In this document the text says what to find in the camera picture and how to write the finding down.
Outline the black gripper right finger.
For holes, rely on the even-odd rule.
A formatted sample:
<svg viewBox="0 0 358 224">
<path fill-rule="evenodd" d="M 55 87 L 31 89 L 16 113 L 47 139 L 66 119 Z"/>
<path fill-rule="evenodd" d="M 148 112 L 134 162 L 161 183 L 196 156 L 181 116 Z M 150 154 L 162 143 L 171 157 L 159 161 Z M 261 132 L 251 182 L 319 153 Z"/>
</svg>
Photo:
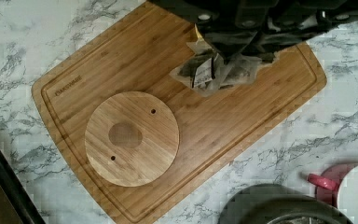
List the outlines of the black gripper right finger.
<svg viewBox="0 0 358 224">
<path fill-rule="evenodd" d="M 246 56 L 271 62 L 273 53 L 358 21 L 358 0 L 279 0 L 245 48 Z"/>
</svg>

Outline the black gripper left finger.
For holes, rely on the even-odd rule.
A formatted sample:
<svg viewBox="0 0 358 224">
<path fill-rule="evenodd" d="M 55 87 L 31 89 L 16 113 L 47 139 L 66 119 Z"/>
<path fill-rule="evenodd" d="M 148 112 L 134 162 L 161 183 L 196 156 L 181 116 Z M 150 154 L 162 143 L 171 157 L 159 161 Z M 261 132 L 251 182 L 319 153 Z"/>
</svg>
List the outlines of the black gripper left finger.
<svg viewBox="0 0 358 224">
<path fill-rule="evenodd" d="M 261 9 L 246 0 L 149 0 L 194 23 L 204 40 L 226 61 L 243 52 L 261 27 Z"/>
</svg>

